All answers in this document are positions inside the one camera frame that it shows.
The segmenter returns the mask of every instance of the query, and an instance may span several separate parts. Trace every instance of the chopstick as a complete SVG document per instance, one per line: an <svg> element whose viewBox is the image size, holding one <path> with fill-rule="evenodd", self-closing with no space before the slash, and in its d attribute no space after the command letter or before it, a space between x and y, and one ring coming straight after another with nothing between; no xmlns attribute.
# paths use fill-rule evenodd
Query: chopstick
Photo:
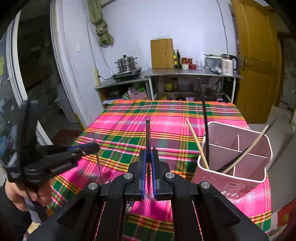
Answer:
<svg viewBox="0 0 296 241"><path fill-rule="evenodd" d="M253 147L260 141L260 139L266 134L266 132L271 128L271 126L275 123L277 118L275 118L270 125L266 125L263 131L259 134L259 136L253 141L253 143L242 153L240 153L237 157L231 160L229 163L221 167L217 170L217 172L222 172L223 174L227 173L231 170L235 165L237 165L252 149Z"/></svg>
<svg viewBox="0 0 296 241"><path fill-rule="evenodd" d="M197 148L198 148L199 151L200 151L200 155L201 155L202 160L203 160L203 162L204 162L204 164L205 164L205 167L206 167L206 169L209 169L209 165L207 164L207 160L205 159L205 155L204 155L204 153L203 153L202 147L200 146L200 143L199 143L199 141L198 141L198 139L197 139L197 136L196 136L196 134L195 134L195 132L194 132L194 130L193 130L193 128L192 128L192 126L191 126L191 124L190 124L188 118L186 118L186 123L187 123L187 125L188 125L188 127L189 127L189 129L190 129L190 131L191 131L191 133L192 133L192 136L193 136L193 139L194 139L194 141L195 141L195 143L196 143L196 145L197 145Z"/></svg>
<svg viewBox="0 0 296 241"><path fill-rule="evenodd" d="M206 154L207 163L209 165L210 164L210 147L209 147L210 142L209 142L209 127L207 125L207 110L206 110L206 107L205 107L205 95L202 92L202 86L200 84L200 78L198 77L197 80L198 80L198 85L199 85L199 88L200 88L200 93L201 93L201 96L202 96L202 111L204 113L204 120L205 120L205 154Z"/></svg>

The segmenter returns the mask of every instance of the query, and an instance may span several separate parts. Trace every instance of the human hand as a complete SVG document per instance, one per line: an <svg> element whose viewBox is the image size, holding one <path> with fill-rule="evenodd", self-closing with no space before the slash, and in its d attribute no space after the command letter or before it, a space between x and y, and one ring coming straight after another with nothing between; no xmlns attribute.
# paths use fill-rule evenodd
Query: human hand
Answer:
<svg viewBox="0 0 296 241"><path fill-rule="evenodd" d="M10 183L8 180L5 182L5 192L8 199L23 212L28 211L24 198L37 201L42 206L47 206L51 201L51 191L50 181L46 181L45 184L38 189L37 193L21 183Z"/></svg>

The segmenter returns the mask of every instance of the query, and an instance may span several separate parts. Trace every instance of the shelf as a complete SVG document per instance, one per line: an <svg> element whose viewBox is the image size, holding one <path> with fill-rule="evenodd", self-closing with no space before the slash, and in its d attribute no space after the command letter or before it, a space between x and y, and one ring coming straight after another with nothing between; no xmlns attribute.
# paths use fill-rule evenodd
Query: shelf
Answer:
<svg viewBox="0 0 296 241"><path fill-rule="evenodd" d="M233 75L226 75L221 73L220 75L207 70L202 69L148 69L141 76L161 76L161 75L195 75L195 76L215 76L215 77L229 77L229 78L239 78L242 77L236 73Z"/></svg>
<svg viewBox="0 0 296 241"><path fill-rule="evenodd" d="M101 89L101 88L106 88L106 87L111 87L111 86L116 86L116 85L125 85L125 84L130 84L130 83L135 83L135 82L145 82L147 81L147 78L139 78L139 76L137 77L137 79L133 79L133 80L123 80L123 81L118 81L116 82L116 80L114 79L108 79L103 81L100 86L96 86L95 89Z"/></svg>
<svg viewBox="0 0 296 241"><path fill-rule="evenodd" d="M171 91L171 92L158 92L159 94L194 94L194 92L185 92L185 91Z"/></svg>
<svg viewBox="0 0 296 241"><path fill-rule="evenodd" d="M115 100L121 100L122 98L120 98L120 99L114 99L114 100L104 100L103 101L103 104L111 104L111 103L113 103Z"/></svg>

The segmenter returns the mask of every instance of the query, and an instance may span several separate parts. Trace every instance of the green towel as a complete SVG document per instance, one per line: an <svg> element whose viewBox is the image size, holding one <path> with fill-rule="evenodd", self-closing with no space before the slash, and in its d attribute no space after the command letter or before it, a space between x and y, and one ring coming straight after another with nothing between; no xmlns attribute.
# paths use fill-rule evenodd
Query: green towel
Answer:
<svg viewBox="0 0 296 241"><path fill-rule="evenodd" d="M3 65L4 65L4 56L0 57L0 75L3 75L4 74L4 68L3 68Z"/></svg>
<svg viewBox="0 0 296 241"><path fill-rule="evenodd" d="M103 19L100 0L87 0L89 6L89 17L96 26L96 33L99 36L99 45L113 44L114 39L108 32L108 24Z"/></svg>

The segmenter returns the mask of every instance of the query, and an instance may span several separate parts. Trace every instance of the plaid tablecloth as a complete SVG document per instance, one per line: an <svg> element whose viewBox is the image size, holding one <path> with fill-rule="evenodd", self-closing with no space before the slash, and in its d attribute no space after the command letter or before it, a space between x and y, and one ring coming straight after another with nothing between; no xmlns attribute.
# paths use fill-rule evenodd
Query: plaid tablecloth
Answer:
<svg viewBox="0 0 296 241"><path fill-rule="evenodd" d="M234 104L206 102L208 121L218 121L249 128ZM151 146L156 146L161 161L172 172L192 179L199 151L185 119L189 118L199 140L205 132L201 102L126 101L111 104L82 134L75 144L100 144L99 159L105 182L127 172L145 148L145 120L151 121ZM90 182L99 181L95 155L79 161L78 167L52 181L52 203L49 213L63 206ZM263 231L270 229L271 194L268 178L246 195L236 206ZM173 218L170 201L156 202L148 196L136 202L126 217L124 240L172 240Z"/></svg>

